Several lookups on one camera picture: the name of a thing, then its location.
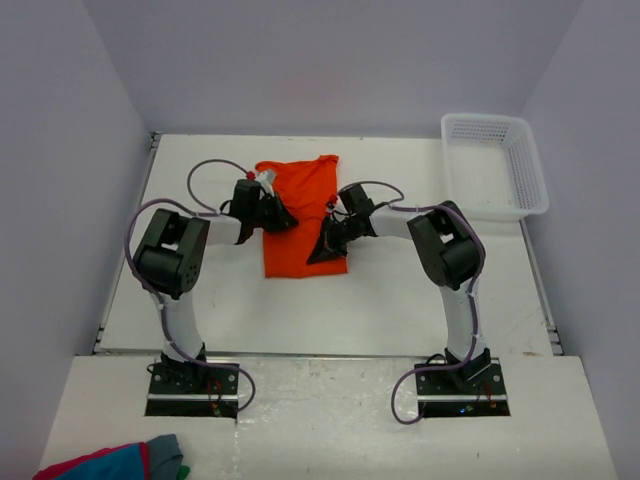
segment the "orange t-shirt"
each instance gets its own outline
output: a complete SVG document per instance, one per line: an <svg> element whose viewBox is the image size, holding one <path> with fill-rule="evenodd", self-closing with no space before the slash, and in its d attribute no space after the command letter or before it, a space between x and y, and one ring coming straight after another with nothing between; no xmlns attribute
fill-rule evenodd
<svg viewBox="0 0 640 480"><path fill-rule="evenodd" d="M256 170L276 172L273 188L299 225L281 233L263 233L265 277L304 278L347 273L347 259L307 265L320 236L326 204L336 194L337 155L293 163L260 162Z"/></svg>

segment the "red cloth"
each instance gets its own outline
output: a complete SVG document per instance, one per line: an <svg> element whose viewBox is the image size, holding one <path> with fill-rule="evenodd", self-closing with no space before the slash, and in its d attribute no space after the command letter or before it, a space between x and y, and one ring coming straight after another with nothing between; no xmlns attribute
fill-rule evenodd
<svg viewBox="0 0 640 480"><path fill-rule="evenodd" d="M115 448L103 448L102 450L90 453L89 455L83 455L82 457L74 458L73 460L68 460L63 463L51 465L50 467L47 467L44 470L40 470L38 473L36 473L33 477L33 480L55 480L63 473L68 472L72 468L77 467L78 465L88 460L104 457L105 455L109 455L112 452L128 447L130 445L133 444L128 443L127 445L120 445L119 447ZM138 443L138 448L140 448L140 458L142 458L142 466L144 468L144 480L149 480L151 478L149 469L149 448L144 442Z"/></svg>
<svg viewBox="0 0 640 480"><path fill-rule="evenodd" d="M320 236L326 204L336 194L337 155L322 155L310 162L260 162L256 170L276 172L273 188L287 210L298 220L296 228L281 233L264 232L265 277L304 278L347 273L347 259L307 265Z"/></svg>

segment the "perforated plastic bin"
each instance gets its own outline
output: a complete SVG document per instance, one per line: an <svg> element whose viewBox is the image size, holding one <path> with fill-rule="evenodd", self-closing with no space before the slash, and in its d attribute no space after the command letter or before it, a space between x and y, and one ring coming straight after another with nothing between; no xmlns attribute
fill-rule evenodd
<svg viewBox="0 0 640 480"><path fill-rule="evenodd" d="M529 124L502 115L442 117L447 193L469 218L519 220L549 208Z"/></svg>

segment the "white wall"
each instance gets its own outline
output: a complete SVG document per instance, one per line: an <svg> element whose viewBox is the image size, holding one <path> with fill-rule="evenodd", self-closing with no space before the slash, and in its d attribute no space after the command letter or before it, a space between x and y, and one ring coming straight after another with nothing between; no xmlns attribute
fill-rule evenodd
<svg viewBox="0 0 640 480"><path fill-rule="evenodd" d="M383 136L517 115L581 2L85 0L154 130Z"/></svg>
<svg viewBox="0 0 640 480"><path fill-rule="evenodd" d="M533 245L621 480L640 478L640 2L586 0L525 110L551 208Z"/></svg>
<svg viewBox="0 0 640 480"><path fill-rule="evenodd" d="M0 478L31 478L88 353L148 134L80 0L0 2Z"/></svg>

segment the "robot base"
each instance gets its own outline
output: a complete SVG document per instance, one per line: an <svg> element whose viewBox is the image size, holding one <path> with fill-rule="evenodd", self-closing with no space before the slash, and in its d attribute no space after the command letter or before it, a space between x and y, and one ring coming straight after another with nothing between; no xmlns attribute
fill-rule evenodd
<svg viewBox="0 0 640 480"><path fill-rule="evenodd" d="M204 351L198 360L206 361ZM236 418L238 375L229 370L177 362L166 355L151 373L145 416Z"/></svg>
<svg viewBox="0 0 640 480"><path fill-rule="evenodd" d="M510 415L500 364L497 360L490 359L488 349L478 359L484 365L481 369L476 370L477 373L473 376L468 376L469 370L465 371L464 369L459 372L416 374L418 411L422 417L502 417ZM415 365L416 368L425 366L427 366L426 363Z"/></svg>

